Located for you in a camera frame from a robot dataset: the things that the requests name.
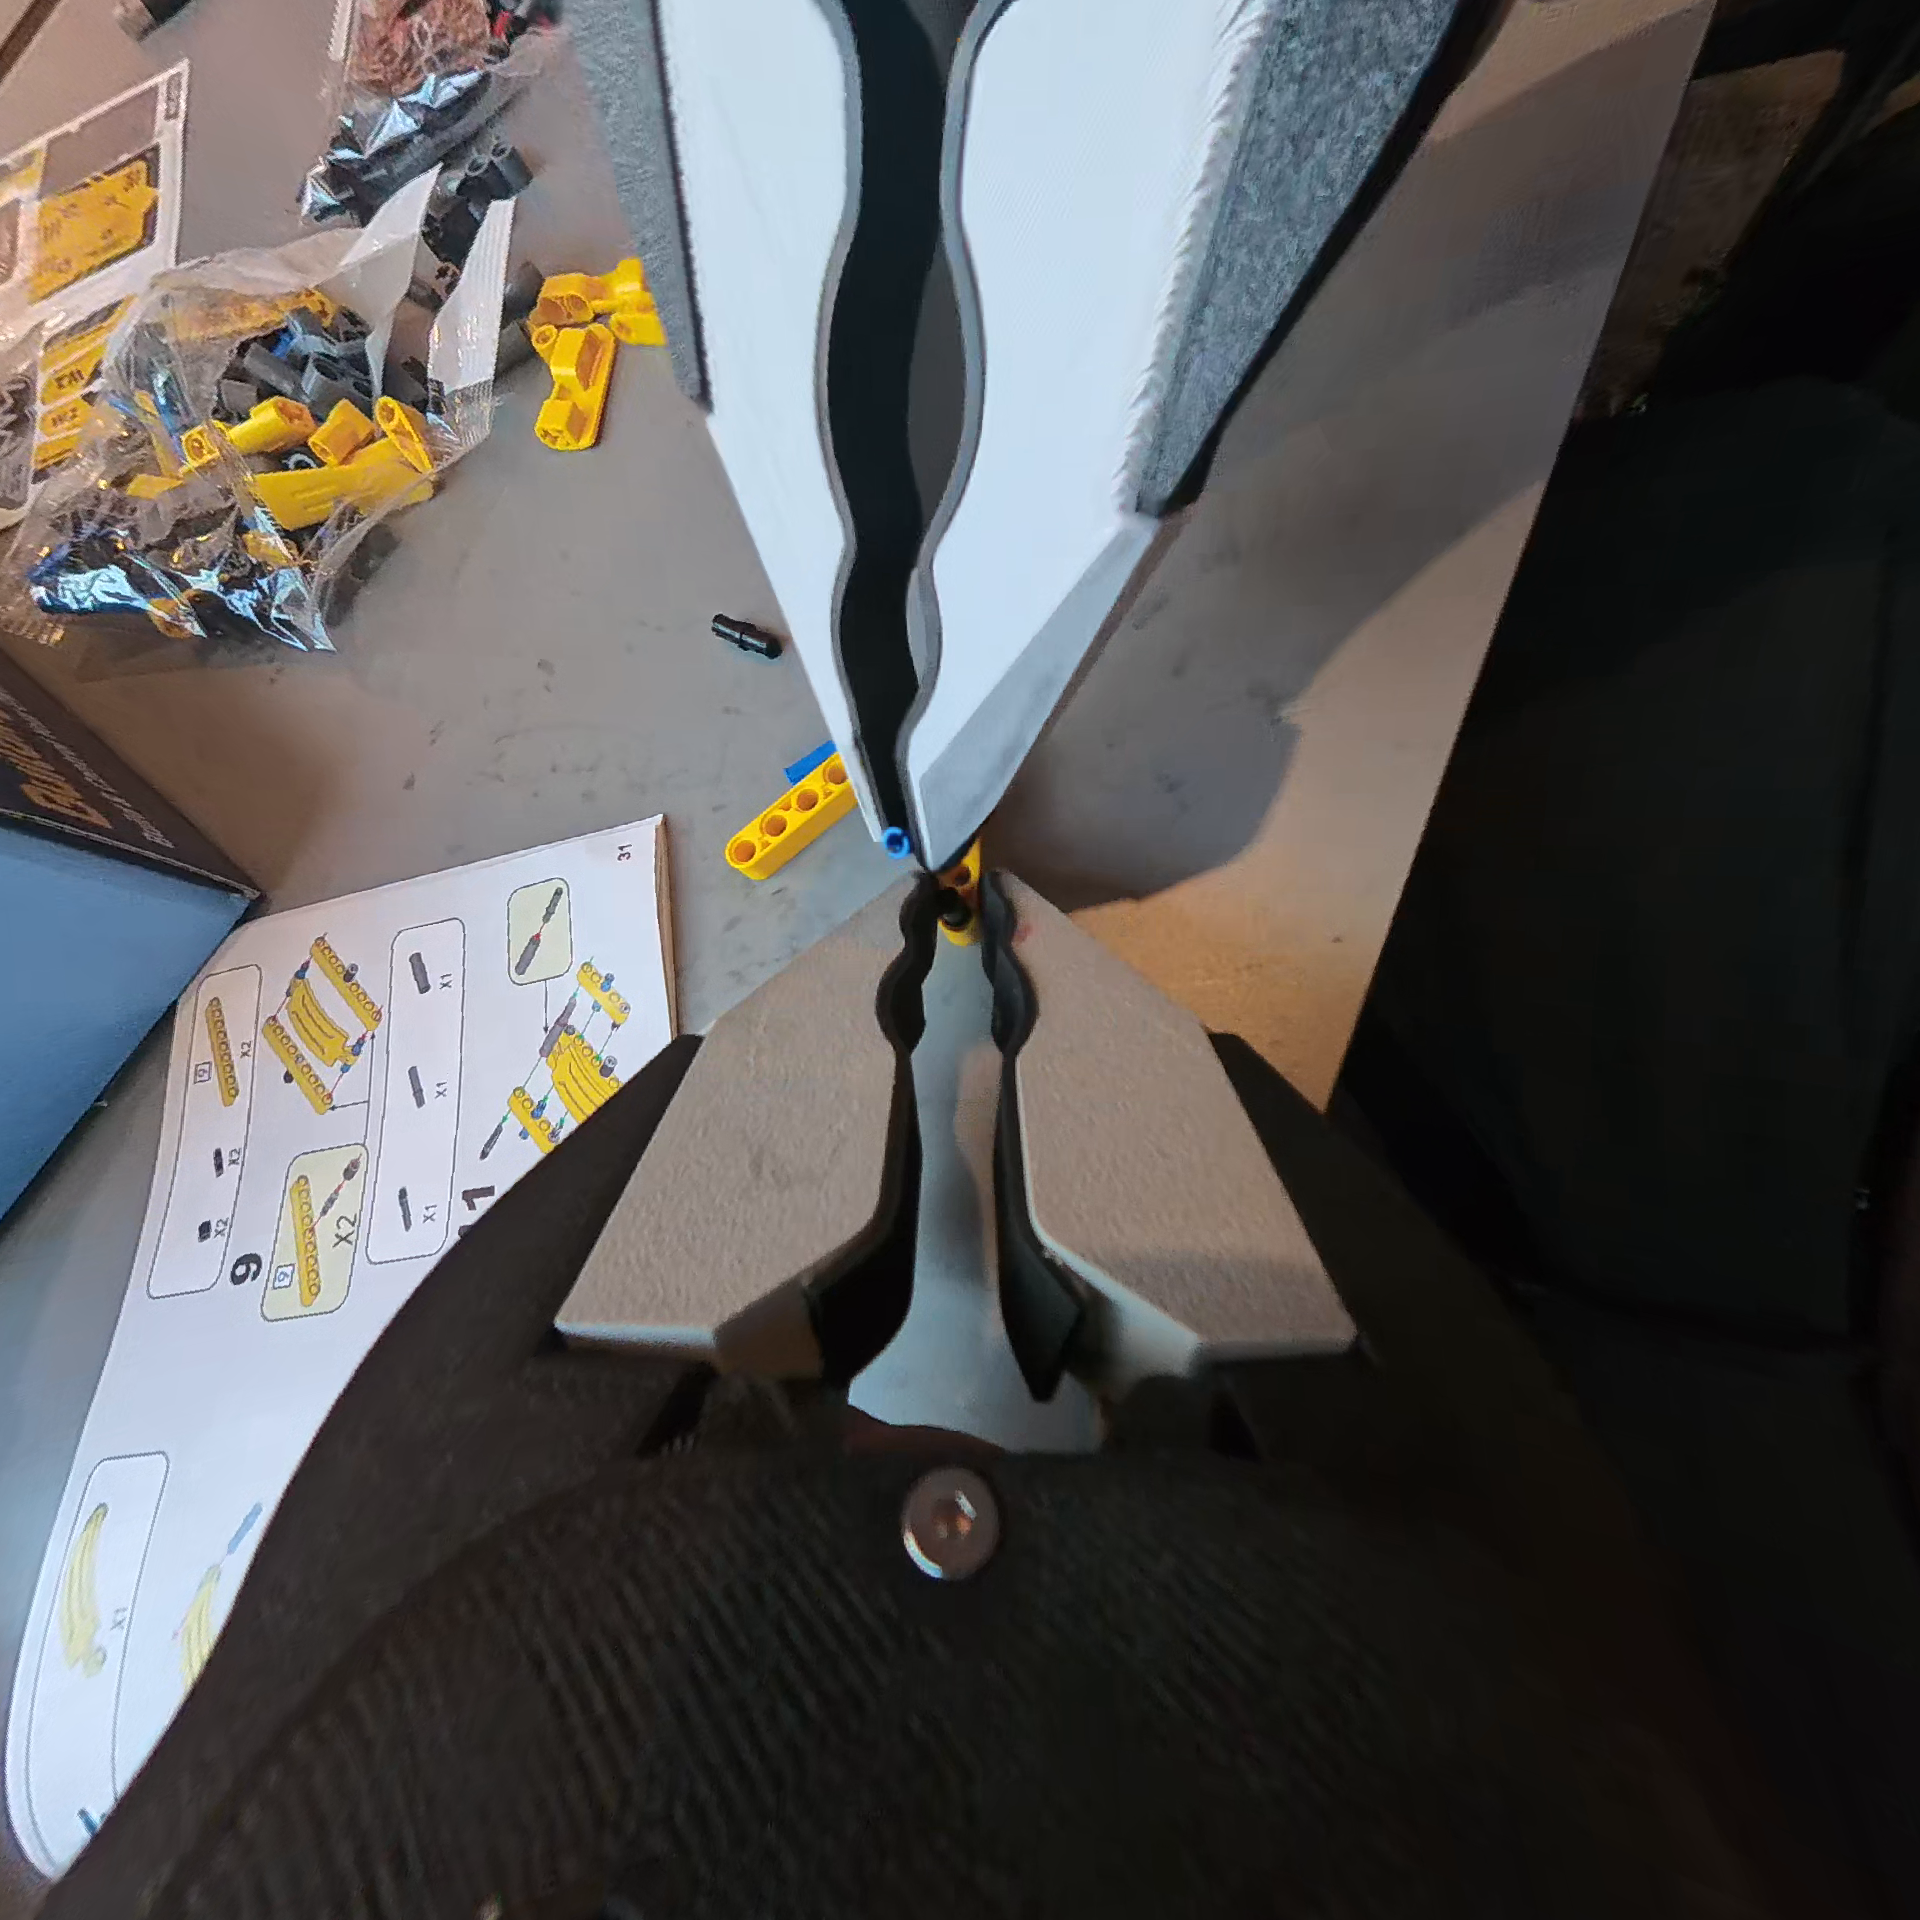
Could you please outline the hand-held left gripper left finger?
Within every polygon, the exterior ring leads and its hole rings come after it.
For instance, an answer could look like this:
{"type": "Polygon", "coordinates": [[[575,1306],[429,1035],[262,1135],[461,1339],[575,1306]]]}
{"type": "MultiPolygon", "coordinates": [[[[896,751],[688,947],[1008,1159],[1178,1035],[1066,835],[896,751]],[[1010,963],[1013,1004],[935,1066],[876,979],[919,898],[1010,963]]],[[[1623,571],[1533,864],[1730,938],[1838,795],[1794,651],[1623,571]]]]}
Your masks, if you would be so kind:
{"type": "Polygon", "coordinates": [[[924,883],[718,1018],[564,1299],[592,1349],[853,1380],[914,1287],[924,883]]]}

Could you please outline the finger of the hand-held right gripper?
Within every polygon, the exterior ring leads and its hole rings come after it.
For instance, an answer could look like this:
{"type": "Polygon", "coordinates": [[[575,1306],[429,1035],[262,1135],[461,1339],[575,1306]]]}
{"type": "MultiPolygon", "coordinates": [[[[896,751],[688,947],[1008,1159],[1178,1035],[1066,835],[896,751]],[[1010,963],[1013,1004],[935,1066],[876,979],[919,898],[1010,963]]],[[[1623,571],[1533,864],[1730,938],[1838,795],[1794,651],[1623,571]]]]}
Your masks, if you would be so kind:
{"type": "Polygon", "coordinates": [[[878,210],[845,5],[661,5],[667,126],[707,342],[711,440],[874,835],[907,824],[922,672],[907,586],[925,518],[854,498],[836,392],[878,210]]]}
{"type": "Polygon", "coordinates": [[[957,42],[940,198],[965,413],[896,748],[928,869],[987,823],[1162,535],[1143,443],[1255,53],[1258,6],[1213,3],[981,5],[957,42]]]}

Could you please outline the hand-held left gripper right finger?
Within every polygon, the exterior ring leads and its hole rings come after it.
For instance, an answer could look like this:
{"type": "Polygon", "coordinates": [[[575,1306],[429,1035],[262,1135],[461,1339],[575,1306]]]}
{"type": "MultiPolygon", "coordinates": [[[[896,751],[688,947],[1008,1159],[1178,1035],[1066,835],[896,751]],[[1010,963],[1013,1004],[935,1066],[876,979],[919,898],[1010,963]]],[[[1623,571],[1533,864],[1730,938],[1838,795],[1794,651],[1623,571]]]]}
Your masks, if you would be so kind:
{"type": "Polygon", "coordinates": [[[1010,874],[981,883],[998,1315],[1029,1391],[1118,1400],[1358,1330],[1204,1027],[1010,874]]]}

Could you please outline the grey desk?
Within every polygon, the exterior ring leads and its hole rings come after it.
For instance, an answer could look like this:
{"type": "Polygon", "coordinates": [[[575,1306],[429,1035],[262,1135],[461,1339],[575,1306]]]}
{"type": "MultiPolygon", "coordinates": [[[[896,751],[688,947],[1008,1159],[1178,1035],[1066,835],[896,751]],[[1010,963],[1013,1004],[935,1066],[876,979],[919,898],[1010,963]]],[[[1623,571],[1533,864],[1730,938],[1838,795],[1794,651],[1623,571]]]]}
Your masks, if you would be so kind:
{"type": "MultiPolygon", "coordinates": [[[[4,148],[188,58],[181,251],[277,245],[325,138],[332,5],[28,5],[4,148]]],[[[996,818],[996,856],[1203,1023],[1325,1107],[1456,744],[1711,5],[1515,5],[1311,314],[1240,402],[1207,491],[996,818]]],[[[856,823],[790,876],[723,837],[822,730],[661,352],[600,447],[548,458],[530,368],[400,527],[333,659],[198,663],[125,631],[12,659],[253,878],[348,895],[662,814],[678,1014],[709,1027],[887,883],[856,823]]],[[[856,1384],[1016,1450],[1087,1450],[1068,1384],[998,1347],[994,1066],[978,960],[928,980],[914,1308],[856,1384]]],[[[4,1698],[158,1159],[167,1032],[4,1226],[4,1698]]]]}

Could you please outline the yellow curved panel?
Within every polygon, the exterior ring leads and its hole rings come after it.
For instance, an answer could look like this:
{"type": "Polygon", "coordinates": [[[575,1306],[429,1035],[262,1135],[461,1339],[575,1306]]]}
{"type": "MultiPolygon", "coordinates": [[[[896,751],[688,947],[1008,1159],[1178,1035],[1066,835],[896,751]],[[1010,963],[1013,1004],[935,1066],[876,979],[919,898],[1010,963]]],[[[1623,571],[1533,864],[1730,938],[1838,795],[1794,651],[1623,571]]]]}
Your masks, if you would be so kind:
{"type": "Polygon", "coordinates": [[[608,383],[616,356],[613,330],[599,320],[584,324],[539,323],[532,348],[550,376],[550,392],[538,410],[538,438],[554,450],[588,450],[600,437],[608,383]]]}

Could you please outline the plastic bag of black parts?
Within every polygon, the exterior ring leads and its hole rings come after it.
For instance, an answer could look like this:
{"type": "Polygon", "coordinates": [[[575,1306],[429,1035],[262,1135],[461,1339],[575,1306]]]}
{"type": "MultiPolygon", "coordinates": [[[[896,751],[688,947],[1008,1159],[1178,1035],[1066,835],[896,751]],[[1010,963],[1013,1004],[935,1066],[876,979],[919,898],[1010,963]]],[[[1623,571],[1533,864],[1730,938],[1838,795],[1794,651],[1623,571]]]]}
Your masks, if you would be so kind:
{"type": "Polygon", "coordinates": [[[538,60],[563,3],[342,3],[330,53],[338,107],[387,106],[427,83],[538,60]]]}

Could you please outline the plastic bag of yellow parts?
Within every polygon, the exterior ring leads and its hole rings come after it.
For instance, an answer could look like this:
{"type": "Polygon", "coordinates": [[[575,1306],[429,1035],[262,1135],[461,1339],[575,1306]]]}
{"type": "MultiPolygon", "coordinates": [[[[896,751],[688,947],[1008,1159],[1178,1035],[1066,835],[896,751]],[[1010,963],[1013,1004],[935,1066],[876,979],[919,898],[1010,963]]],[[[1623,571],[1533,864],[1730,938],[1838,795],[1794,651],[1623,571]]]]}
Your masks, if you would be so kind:
{"type": "Polygon", "coordinates": [[[400,518],[492,435],[518,162],[488,141],[370,224],[204,256],[136,295],[78,447],[4,546],[13,623],[333,654],[400,518]]]}

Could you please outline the open instruction booklet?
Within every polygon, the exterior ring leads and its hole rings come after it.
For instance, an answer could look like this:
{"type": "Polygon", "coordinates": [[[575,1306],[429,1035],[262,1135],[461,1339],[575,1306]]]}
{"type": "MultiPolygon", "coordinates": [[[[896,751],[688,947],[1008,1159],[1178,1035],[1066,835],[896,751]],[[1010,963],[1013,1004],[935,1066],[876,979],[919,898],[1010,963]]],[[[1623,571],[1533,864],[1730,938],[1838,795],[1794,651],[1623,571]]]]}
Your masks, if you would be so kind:
{"type": "Polygon", "coordinates": [[[677,1032],[664,818],[253,918],[181,995],[159,1148],[7,1714],[44,1877],[198,1680],[429,1267],[677,1032]]]}

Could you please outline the person's legs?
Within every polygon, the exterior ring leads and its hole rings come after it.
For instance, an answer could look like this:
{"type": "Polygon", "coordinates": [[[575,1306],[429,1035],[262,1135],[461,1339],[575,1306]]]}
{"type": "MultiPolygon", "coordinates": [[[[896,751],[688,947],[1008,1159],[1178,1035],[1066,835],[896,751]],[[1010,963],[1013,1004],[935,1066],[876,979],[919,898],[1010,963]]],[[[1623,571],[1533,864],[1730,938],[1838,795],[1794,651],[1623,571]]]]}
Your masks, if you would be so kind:
{"type": "Polygon", "coordinates": [[[1916,1916],[1916,5],[1559,455],[1346,1082],[1687,1592],[1836,1907],[1916,1916]]]}

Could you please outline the yellow and grey sticker sheet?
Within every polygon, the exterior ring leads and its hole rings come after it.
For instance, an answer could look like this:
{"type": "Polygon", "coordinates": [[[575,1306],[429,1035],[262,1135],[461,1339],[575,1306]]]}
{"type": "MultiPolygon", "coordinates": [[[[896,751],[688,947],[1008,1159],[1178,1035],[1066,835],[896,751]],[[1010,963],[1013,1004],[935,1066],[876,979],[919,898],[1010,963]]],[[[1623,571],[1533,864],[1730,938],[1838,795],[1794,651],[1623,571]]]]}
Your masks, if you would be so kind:
{"type": "Polygon", "coordinates": [[[3,160],[3,525],[80,446],[104,350],[176,266],[190,62],[3,160]]]}

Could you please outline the dark blue kit box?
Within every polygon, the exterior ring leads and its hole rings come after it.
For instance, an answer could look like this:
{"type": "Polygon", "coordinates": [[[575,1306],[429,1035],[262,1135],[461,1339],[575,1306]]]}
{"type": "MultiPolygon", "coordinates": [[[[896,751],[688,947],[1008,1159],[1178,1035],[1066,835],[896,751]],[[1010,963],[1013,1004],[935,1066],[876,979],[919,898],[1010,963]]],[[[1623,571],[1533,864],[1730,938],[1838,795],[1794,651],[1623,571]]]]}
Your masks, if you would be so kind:
{"type": "Polygon", "coordinates": [[[3,1212],[253,900],[227,852],[3,661],[3,1212]]]}

